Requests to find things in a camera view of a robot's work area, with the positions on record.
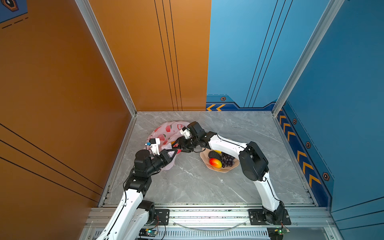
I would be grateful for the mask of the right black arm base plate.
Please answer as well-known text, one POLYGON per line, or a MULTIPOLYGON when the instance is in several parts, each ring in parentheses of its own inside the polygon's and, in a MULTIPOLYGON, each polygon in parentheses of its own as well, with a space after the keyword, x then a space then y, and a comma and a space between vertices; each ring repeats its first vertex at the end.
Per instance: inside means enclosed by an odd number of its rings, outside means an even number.
POLYGON ((287 210, 271 212, 264 209, 249 209, 249 220, 252 226, 256 225, 291 225, 291 218, 287 210))

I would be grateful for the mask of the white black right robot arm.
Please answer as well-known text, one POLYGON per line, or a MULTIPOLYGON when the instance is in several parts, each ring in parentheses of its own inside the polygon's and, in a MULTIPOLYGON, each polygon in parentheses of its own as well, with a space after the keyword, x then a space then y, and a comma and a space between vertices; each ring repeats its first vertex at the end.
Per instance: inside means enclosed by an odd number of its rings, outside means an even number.
POLYGON ((224 152, 239 160, 243 174, 254 182, 261 197, 263 213, 270 225, 279 225, 285 217, 285 205, 278 198, 270 181, 268 160, 255 142, 248 144, 232 141, 214 132, 206 132, 198 122, 192 122, 180 130, 181 137, 173 147, 192 152, 200 146, 212 151, 224 152))

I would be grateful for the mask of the orange yellow peach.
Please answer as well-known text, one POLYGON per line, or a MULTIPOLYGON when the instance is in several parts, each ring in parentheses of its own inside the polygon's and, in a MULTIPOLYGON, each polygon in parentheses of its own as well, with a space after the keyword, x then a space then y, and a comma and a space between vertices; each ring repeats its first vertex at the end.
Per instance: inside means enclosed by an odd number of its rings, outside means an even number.
POLYGON ((222 162, 221 162, 220 160, 218 160, 218 159, 215 159, 215 158, 211 158, 211 159, 209 160, 209 163, 210 163, 210 165, 211 165, 212 167, 217 168, 217 169, 220 169, 220 168, 223 167, 222 162))

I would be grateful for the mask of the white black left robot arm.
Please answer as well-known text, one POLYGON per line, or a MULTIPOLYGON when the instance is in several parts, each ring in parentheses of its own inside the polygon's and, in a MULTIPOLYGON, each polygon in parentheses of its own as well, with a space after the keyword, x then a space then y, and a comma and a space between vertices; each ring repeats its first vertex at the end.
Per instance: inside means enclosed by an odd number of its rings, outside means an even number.
POLYGON ((99 240, 135 240, 141 229, 153 222, 155 206, 145 201, 144 196, 152 183, 152 176, 170 164, 180 150, 172 148, 153 154, 140 150, 135 155, 134 167, 123 183, 122 199, 99 240))

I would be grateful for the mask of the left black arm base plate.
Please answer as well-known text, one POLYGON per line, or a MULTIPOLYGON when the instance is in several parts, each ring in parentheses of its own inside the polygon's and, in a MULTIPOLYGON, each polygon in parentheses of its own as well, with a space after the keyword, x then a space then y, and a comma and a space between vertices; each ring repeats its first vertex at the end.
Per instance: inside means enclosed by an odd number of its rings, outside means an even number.
POLYGON ((149 218, 151 226, 158 224, 158 221, 160 221, 162 225, 167 226, 169 224, 169 219, 170 209, 155 209, 149 218))

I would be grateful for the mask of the pink printed plastic bag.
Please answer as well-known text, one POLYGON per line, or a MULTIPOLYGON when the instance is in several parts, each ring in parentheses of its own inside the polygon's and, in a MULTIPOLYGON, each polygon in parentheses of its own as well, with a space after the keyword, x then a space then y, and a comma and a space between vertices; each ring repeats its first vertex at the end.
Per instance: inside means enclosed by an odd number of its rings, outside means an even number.
POLYGON ((147 142, 150 139, 160 139, 159 151, 163 149, 171 149, 172 144, 179 138, 182 137, 180 130, 189 125, 188 122, 165 122, 157 127, 147 138, 147 142))

